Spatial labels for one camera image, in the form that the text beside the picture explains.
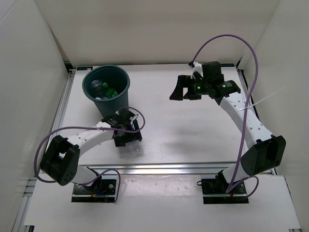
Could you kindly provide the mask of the green plastic soda bottle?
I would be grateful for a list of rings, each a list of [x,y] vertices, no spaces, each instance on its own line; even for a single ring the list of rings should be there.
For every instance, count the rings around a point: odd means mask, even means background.
[[[117,90],[113,87],[110,87],[106,82],[102,84],[102,87],[106,98],[111,99],[118,96]]]

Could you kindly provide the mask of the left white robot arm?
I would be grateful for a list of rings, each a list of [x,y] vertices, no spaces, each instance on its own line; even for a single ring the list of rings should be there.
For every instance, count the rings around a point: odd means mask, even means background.
[[[90,149],[106,141],[113,140],[116,147],[142,141],[137,118],[143,114],[133,107],[122,107],[111,116],[103,118],[93,127],[73,126],[80,133],[69,137],[55,136],[41,158],[39,167],[50,178],[50,183],[65,186],[74,183],[84,186],[90,193],[101,188],[100,174],[79,165],[80,157]]]

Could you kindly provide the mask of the clear unlabelled plastic bottle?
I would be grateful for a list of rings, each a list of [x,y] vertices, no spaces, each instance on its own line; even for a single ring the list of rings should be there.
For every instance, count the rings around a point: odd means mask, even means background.
[[[106,97],[103,82],[101,80],[94,80],[90,84],[93,98],[104,99]]]

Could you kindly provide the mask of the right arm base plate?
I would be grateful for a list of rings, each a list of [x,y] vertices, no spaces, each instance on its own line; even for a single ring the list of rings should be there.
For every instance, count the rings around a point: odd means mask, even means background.
[[[215,179],[201,179],[197,185],[202,189],[204,204],[247,204],[249,203],[244,182],[238,184],[234,189],[226,191]]]

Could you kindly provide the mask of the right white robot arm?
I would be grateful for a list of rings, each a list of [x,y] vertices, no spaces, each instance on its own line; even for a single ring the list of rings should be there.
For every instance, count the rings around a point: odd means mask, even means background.
[[[239,153],[237,163],[217,175],[217,188],[228,193],[240,180],[278,167],[286,147],[283,136],[275,136],[246,105],[246,98],[233,80],[225,80],[217,61],[193,63],[191,75],[179,75],[170,100],[200,100],[208,95],[230,116],[242,134],[241,145],[248,150]]]

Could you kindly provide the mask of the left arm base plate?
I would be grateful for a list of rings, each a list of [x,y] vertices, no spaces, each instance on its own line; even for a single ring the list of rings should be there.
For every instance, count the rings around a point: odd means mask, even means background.
[[[73,203],[114,203],[118,177],[111,175],[101,177],[92,186],[74,186],[71,196]]]

